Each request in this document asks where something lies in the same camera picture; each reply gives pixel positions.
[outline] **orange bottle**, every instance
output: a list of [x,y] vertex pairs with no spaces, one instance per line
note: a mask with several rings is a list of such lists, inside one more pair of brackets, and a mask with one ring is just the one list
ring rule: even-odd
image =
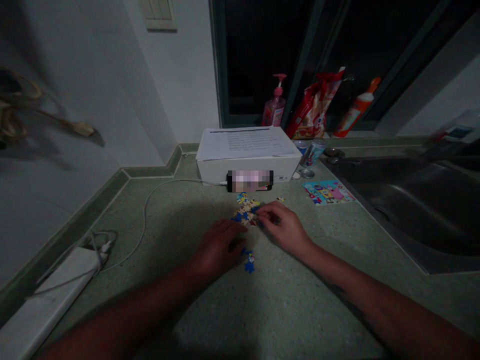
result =
[[333,133],[333,136],[337,138],[344,138],[348,134],[350,129],[355,125],[357,120],[360,119],[362,114],[368,109],[374,100],[374,92],[377,90],[377,87],[381,81],[382,79],[380,77],[374,78],[371,81],[368,90],[356,97],[352,106],[350,106],[346,114],[343,116],[343,119],[340,121],[340,124]]

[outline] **white cable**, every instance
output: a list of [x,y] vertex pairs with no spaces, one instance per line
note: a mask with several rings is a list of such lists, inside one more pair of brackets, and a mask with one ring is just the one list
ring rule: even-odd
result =
[[165,181],[165,182],[162,182],[160,185],[157,185],[152,191],[150,191],[150,193],[148,194],[148,196],[146,197],[146,200],[145,200],[145,204],[143,205],[143,227],[141,229],[141,233],[140,233],[140,237],[138,238],[138,241],[135,245],[135,247],[132,249],[132,251],[130,251],[130,253],[125,256],[122,260],[120,260],[119,262],[117,262],[115,265],[112,265],[110,267],[107,267],[106,269],[103,269],[101,272],[104,273],[108,270],[111,270],[113,268],[116,268],[117,266],[123,264],[124,262],[126,262],[128,259],[130,259],[130,257],[134,254],[135,251],[137,251],[137,249],[139,248],[143,238],[144,238],[144,235],[145,235],[145,231],[147,230],[147,204],[149,202],[149,199],[150,197],[152,196],[152,194],[155,192],[155,190],[157,190],[159,187],[165,185],[165,184],[168,184],[168,183],[173,183],[173,182],[176,182],[176,181],[187,181],[187,182],[194,182],[194,183],[205,183],[205,184],[210,184],[210,185],[226,185],[227,182],[225,181],[224,183],[223,182],[210,182],[210,181],[205,181],[205,180],[200,180],[200,179],[173,179],[173,180],[169,180],[169,181]]
[[[142,240],[144,238],[144,235],[145,235],[145,231],[147,230],[147,205],[148,205],[148,202],[149,202],[149,199],[150,197],[152,196],[152,194],[158,189],[160,188],[161,186],[165,185],[165,184],[168,184],[168,183],[173,183],[173,182],[176,182],[176,181],[186,181],[186,182],[193,182],[193,183],[205,183],[205,184],[210,184],[210,185],[217,185],[217,186],[221,186],[221,185],[226,185],[227,182],[226,181],[223,181],[223,182],[210,182],[210,181],[205,181],[205,180],[200,180],[200,179],[173,179],[173,180],[168,180],[168,181],[165,181],[165,182],[162,182],[161,184],[157,185],[152,191],[150,191],[150,193],[148,194],[148,196],[146,197],[145,199],[145,203],[143,204],[143,226],[142,226],[142,229],[141,229],[141,233],[140,233],[140,237],[138,238],[138,241],[136,242],[136,245],[135,247],[132,249],[132,251],[130,251],[130,253],[125,256],[122,260],[120,260],[119,262],[117,262],[115,265],[112,265],[110,267],[107,267],[103,270],[101,270],[101,267],[102,267],[102,257],[100,255],[101,252],[103,251],[99,251],[98,250],[98,246],[97,244],[95,243],[95,236],[97,235],[100,235],[100,234],[105,234],[108,236],[109,240],[108,242],[103,245],[101,248],[104,249],[104,246],[109,249],[110,248],[110,245],[115,242],[117,240],[117,233],[116,231],[112,231],[112,230],[109,230],[109,231],[97,231],[97,232],[92,232],[91,234],[88,234],[88,235],[85,235],[83,236],[80,240],[74,242],[72,245],[70,245],[59,257],[57,260],[55,260],[55,262],[53,263],[52,266],[50,266],[50,268],[46,271],[46,273],[44,273],[42,275],[42,277],[36,282],[37,284],[39,282],[41,282],[43,279],[45,279],[48,275],[50,275],[51,273],[53,273],[56,269],[56,265],[58,264],[58,262],[60,261],[60,259],[62,259],[66,253],[69,253],[73,250],[73,248],[75,248],[76,246],[75,245],[79,245],[79,244],[82,244],[83,242],[85,242],[86,239],[89,239],[89,241],[91,242],[91,245],[93,246],[93,249],[95,250],[95,253],[98,257],[98,265],[97,265],[97,268],[94,270],[89,270],[87,272],[84,272],[83,274],[81,275],[78,275],[78,276],[75,276],[74,278],[71,278],[70,280],[68,281],[65,281],[65,282],[62,282],[58,285],[55,285],[55,286],[52,286],[48,289],[45,289],[45,290],[42,290],[42,291],[38,291],[38,292],[35,292],[33,295],[31,296],[28,296],[26,297],[25,299],[28,300],[28,299],[31,299],[31,298],[35,298],[39,295],[42,295],[42,294],[45,294],[45,293],[48,293],[52,290],[55,290],[55,289],[58,289],[66,284],[70,284],[71,282],[87,275],[87,274],[90,274],[92,272],[95,272],[95,274],[93,274],[93,276],[96,276],[97,274],[99,273],[103,273],[103,272],[106,272],[108,270],[111,270],[113,268],[116,268],[117,266],[123,264],[124,262],[126,262],[128,259],[130,259],[130,257],[134,254],[135,251],[137,251],[137,249],[139,248],[140,244],[142,243]],[[111,238],[110,235],[111,234],[115,234],[115,238]]]

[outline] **person's left hand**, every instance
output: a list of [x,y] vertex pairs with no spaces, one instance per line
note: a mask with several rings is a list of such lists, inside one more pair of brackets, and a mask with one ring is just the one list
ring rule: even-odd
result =
[[235,237],[247,231],[245,226],[232,220],[216,221],[203,235],[189,261],[190,269],[207,282],[227,272],[239,259],[245,245],[244,239]]

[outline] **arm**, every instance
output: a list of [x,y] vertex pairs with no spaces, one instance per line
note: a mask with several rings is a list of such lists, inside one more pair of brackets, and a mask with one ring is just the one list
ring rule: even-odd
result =
[[466,333],[413,300],[314,244],[297,215],[275,201],[257,211],[278,245],[358,308],[371,330],[406,359],[479,359]]
[[166,316],[238,260],[247,228],[217,221],[203,236],[193,257],[165,277],[144,286],[69,331],[41,359],[123,359],[132,356]]

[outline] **pink soap bottle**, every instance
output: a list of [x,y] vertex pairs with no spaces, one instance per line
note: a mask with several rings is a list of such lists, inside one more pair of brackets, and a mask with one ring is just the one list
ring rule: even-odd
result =
[[265,103],[263,116],[261,118],[262,126],[280,126],[285,109],[285,99],[282,97],[282,81],[287,77],[285,74],[273,74],[278,78],[278,86],[273,90],[273,97]]

